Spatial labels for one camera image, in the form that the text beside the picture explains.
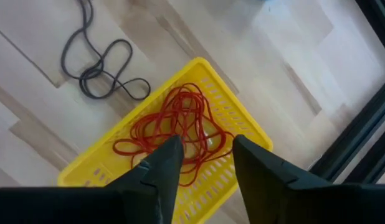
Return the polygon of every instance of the wooden floor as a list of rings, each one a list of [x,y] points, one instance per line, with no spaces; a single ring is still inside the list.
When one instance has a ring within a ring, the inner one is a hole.
[[[274,153],[304,169],[385,82],[385,49],[354,0],[93,4],[89,35],[99,51],[117,38],[133,44],[121,80],[144,77],[157,88],[205,57],[272,138]],[[0,0],[0,187],[55,185],[69,162],[138,104],[121,91],[88,99],[63,76],[60,54],[80,16],[75,0]],[[94,60],[81,40],[69,57],[74,73]],[[114,50],[109,71],[124,59],[123,49]],[[92,85],[108,88],[105,80]],[[248,223],[240,193],[208,223]]]

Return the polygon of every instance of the black cable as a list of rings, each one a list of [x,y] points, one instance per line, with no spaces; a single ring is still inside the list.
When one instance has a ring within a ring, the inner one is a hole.
[[[62,55],[61,55],[61,69],[64,71],[64,73],[66,75],[68,75],[69,77],[71,78],[74,78],[76,80],[79,81],[79,87],[81,89],[81,91],[83,92],[84,95],[86,95],[87,97],[89,98],[92,98],[92,99],[104,99],[104,98],[107,98],[109,97],[110,95],[112,95],[115,91],[117,91],[117,89],[119,88],[123,88],[126,93],[134,100],[144,100],[145,98],[147,98],[148,95],[150,95],[151,93],[151,85],[148,83],[147,80],[145,80],[144,78],[133,78],[131,80],[128,80],[127,82],[125,83],[122,83],[119,81],[119,76],[121,75],[121,73],[125,70],[125,68],[127,67],[127,65],[129,64],[130,62],[130,59],[131,59],[131,56],[133,55],[133,48],[131,47],[131,44],[129,43],[129,41],[125,40],[125,39],[117,39],[117,40],[114,40],[108,47],[107,49],[105,49],[104,53],[101,55],[100,53],[98,53],[98,51],[94,48],[94,46],[92,45],[92,43],[90,42],[90,40],[88,39],[87,37],[87,29],[88,27],[92,24],[92,21],[93,21],[93,5],[92,5],[92,2],[90,0],[87,0],[88,2],[88,5],[90,7],[90,17],[87,19],[87,9],[84,5],[84,3],[82,2],[82,0],[78,0],[78,3],[80,4],[81,8],[82,8],[82,17],[83,17],[83,25],[81,28],[79,28],[78,30],[76,30],[68,39],[67,43],[65,44],[65,47],[62,51]],[[88,67],[86,68],[81,74],[79,77],[75,76],[75,75],[72,75],[71,73],[68,72],[67,70],[67,66],[65,65],[65,59],[66,59],[66,56],[68,54],[68,51],[69,51],[69,48],[72,44],[72,42],[74,41],[74,38],[76,36],[78,36],[80,33],[83,34],[88,46],[95,52],[95,54],[98,56],[98,61],[92,65],[91,67]],[[114,47],[116,44],[120,44],[120,43],[123,43],[125,44],[128,49],[129,49],[129,56],[128,58],[126,59],[126,62],[121,66],[121,68],[119,69],[119,71],[116,73],[116,75],[112,75],[108,72],[106,72],[104,70],[104,67],[105,67],[105,64],[104,64],[104,60],[105,60],[105,57],[107,56],[107,54],[109,53],[109,51],[111,51],[112,47]],[[108,92],[102,96],[97,96],[97,95],[94,95],[90,89],[89,89],[89,86],[88,86],[88,81],[93,79],[93,78],[97,78],[99,77],[100,75],[102,74],[106,74],[107,76],[109,76],[110,78],[113,79],[112,81],[112,84],[111,84],[111,87],[110,89],[108,90]],[[148,91],[146,93],[146,95],[142,96],[142,97],[136,97],[136,96],[133,96],[129,90],[125,87],[125,85],[127,83],[131,83],[131,82],[135,82],[135,81],[143,81],[147,84],[147,87],[148,87]]]

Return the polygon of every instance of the red wire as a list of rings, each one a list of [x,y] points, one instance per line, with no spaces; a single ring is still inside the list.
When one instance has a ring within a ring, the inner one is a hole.
[[[206,126],[212,126],[215,131],[211,134],[205,133]],[[192,180],[180,186],[188,187],[197,179],[198,170],[203,163],[227,156],[228,151],[223,155],[216,155],[225,145],[227,135],[233,135],[223,130],[212,116],[209,101],[202,94],[199,87],[193,83],[186,83],[181,87],[172,89],[166,95],[161,109],[157,113],[148,114],[140,118],[130,129],[130,138],[118,139],[113,144],[113,151],[122,156],[131,156],[131,168],[133,160],[139,154],[151,154],[170,136],[180,135],[183,148],[183,165],[190,165],[192,168],[181,171],[182,174],[194,172]],[[220,142],[214,149],[208,146],[208,140],[219,138]],[[117,148],[119,143],[131,143],[139,147],[137,151],[125,152]],[[186,146],[190,144],[194,148],[194,155],[186,157]]]

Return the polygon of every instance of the tangled cord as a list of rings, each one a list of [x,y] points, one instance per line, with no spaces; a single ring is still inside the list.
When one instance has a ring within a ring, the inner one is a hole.
[[[209,124],[215,131],[211,134],[205,133],[204,123],[207,127]],[[227,135],[232,137],[233,135],[216,124],[208,100],[193,83],[186,83],[172,89],[164,99],[160,111],[140,118],[131,127],[130,138],[118,139],[114,142],[113,151],[119,155],[131,156],[130,164],[133,168],[135,156],[151,154],[167,138],[176,134],[180,135],[183,142],[183,165],[188,166],[181,173],[194,172],[192,180],[186,184],[179,183],[180,186],[188,187],[193,184],[203,163],[231,153],[230,149],[223,155],[216,155],[225,146]],[[214,149],[210,149],[208,142],[214,138],[220,139],[219,144]],[[119,150],[119,143],[134,144],[138,146],[138,150],[134,152]],[[187,148],[194,151],[193,156],[186,157]]]
[[[87,16],[87,9],[86,9],[86,6],[84,5],[84,3],[82,2],[82,0],[78,0],[78,3],[80,4],[80,7],[82,8],[82,18],[83,18],[83,25],[81,28],[79,28],[78,30],[76,30],[68,39],[67,43],[65,44],[65,47],[62,51],[62,55],[61,55],[61,69],[64,71],[64,73],[66,75],[68,75],[69,77],[71,78],[74,78],[76,80],[79,81],[79,87],[81,89],[81,91],[83,92],[84,95],[86,95],[87,97],[89,98],[92,98],[92,99],[104,99],[104,98],[107,98],[109,97],[110,95],[112,95],[115,91],[117,91],[119,88],[122,88],[126,91],[126,93],[134,100],[144,100],[145,98],[147,98],[148,95],[150,95],[151,93],[151,85],[148,83],[147,80],[145,80],[144,78],[133,78],[131,80],[128,80],[127,82],[124,82],[122,83],[121,81],[119,81],[119,77],[121,75],[121,73],[125,70],[125,68],[127,67],[127,65],[129,64],[130,60],[131,60],[131,56],[133,55],[133,48],[131,47],[131,44],[129,43],[129,41],[125,40],[125,39],[117,39],[117,40],[114,40],[108,47],[107,49],[105,49],[104,53],[101,55],[97,50],[96,48],[92,45],[92,43],[90,42],[88,36],[87,36],[87,29],[90,27],[90,25],[92,24],[92,21],[93,21],[93,17],[94,17],[94,11],[93,11],[93,5],[92,5],[92,2],[90,0],[87,0],[88,2],[88,5],[89,5],[89,8],[90,8],[90,17],[88,18]],[[65,64],[65,59],[67,57],[67,54],[68,54],[68,51],[69,51],[69,48],[70,46],[72,45],[72,42],[74,41],[74,39],[76,38],[76,36],[78,36],[80,33],[83,34],[83,37],[84,39],[86,40],[86,43],[87,45],[95,52],[95,54],[97,55],[98,57],[98,61],[92,65],[91,67],[88,67],[86,68],[81,74],[80,76],[75,76],[75,75],[72,75],[68,69],[67,69],[67,66]],[[112,75],[111,73],[107,72],[104,70],[105,68],[105,57],[108,55],[108,53],[111,51],[111,49],[116,45],[116,44],[125,44],[129,50],[129,55],[128,55],[128,58],[126,59],[126,62],[121,66],[121,68],[119,69],[119,71],[115,74],[115,75]],[[98,95],[94,95],[91,91],[90,91],[90,88],[88,86],[88,81],[91,80],[91,79],[94,79],[94,78],[97,78],[99,77],[100,75],[102,74],[106,74],[108,77],[112,78],[112,84],[111,84],[111,87],[110,89],[108,90],[107,93],[101,95],[101,96],[98,96]],[[146,94],[142,97],[137,97],[137,96],[133,96],[129,90],[126,88],[126,84],[128,83],[131,83],[131,82],[135,82],[135,81],[143,81],[144,83],[147,84],[147,87],[148,87],[148,90],[146,92]]]

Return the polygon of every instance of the plastic basket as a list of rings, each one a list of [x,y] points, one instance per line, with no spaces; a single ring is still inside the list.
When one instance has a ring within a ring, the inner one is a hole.
[[[158,111],[172,88],[189,82],[200,87],[222,128],[233,134],[244,134],[265,149],[272,150],[272,141],[211,65],[203,58],[195,58],[66,167],[59,175],[58,185],[104,186],[128,172],[130,158],[115,154],[112,151],[113,142],[127,138],[130,126],[137,119]],[[228,138],[222,153],[231,146],[232,139]],[[237,186],[231,155],[205,163],[192,186],[178,188],[173,223],[203,223],[237,190]]]

